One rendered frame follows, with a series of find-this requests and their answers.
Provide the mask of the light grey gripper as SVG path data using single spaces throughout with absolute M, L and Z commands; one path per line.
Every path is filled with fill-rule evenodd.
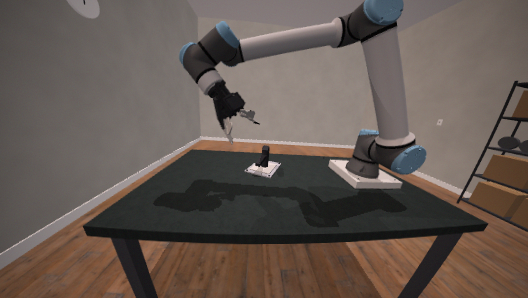
M 245 101 L 242 99 L 239 93 L 235 92 L 235 95 L 234 93 L 230 93 L 229 90 L 226 88 L 225 84 L 226 82 L 224 80 L 222 80 L 221 82 L 216 82 L 215 85 L 211 87 L 208 91 L 208 95 L 210 96 L 210 98 L 216 97 L 219 100 L 219 123 L 222 127 L 222 130 L 226 134 L 228 140 L 233 145 L 233 138 L 231 137 L 232 122 L 230 122 L 232 116 L 236 116 L 237 112 L 239 112 L 239 115 L 241 117 L 245 117 L 255 124 L 260 124 L 260 122 L 254 117 L 255 111 L 246 111 L 243 108 L 245 105 Z M 221 89 L 224 91 L 224 93 L 221 91 Z M 230 113 L 226 109 L 229 109 L 228 111 Z

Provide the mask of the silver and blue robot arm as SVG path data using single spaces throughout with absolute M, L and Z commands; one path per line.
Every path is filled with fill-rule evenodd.
M 378 178 L 379 164 L 407 175 L 422 166 L 427 153 L 425 148 L 416 145 L 415 135 L 408 127 L 397 34 L 397 19 L 402 11 L 403 0 L 365 0 L 352 13 L 337 17 L 331 23 L 242 40 L 221 21 L 197 44 L 184 45 L 179 60 L 209 96 L 210 88 L 223 80 L 215 69 L 221 61 L 228 67 L 235 67 L 254 59 L 329 45 L 339 48 L 361 41 L 378 131 L 360 131 L 352 158 L 345 168 L 369 179 Z

